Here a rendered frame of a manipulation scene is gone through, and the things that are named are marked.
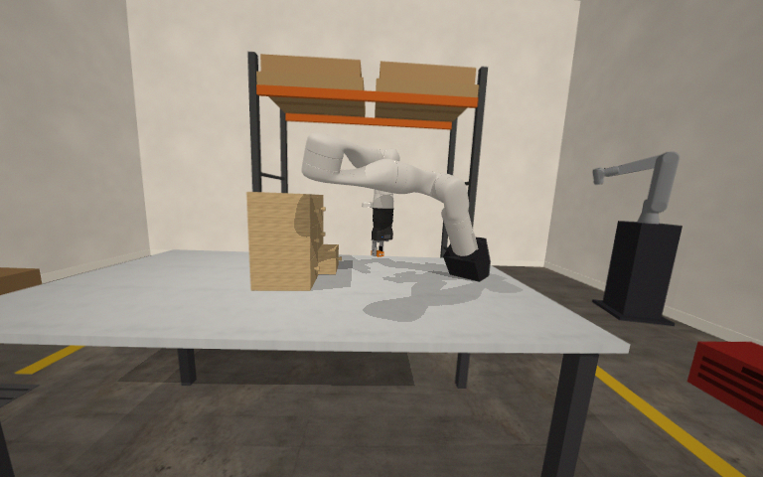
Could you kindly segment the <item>light wooden chest of drawers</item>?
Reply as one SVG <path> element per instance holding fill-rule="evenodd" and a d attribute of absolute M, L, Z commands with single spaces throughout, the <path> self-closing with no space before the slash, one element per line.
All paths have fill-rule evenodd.
<path fill-rule="evenodd" d="M 250 290 L 310 291 L 310 197 L 246 192 Z"/>

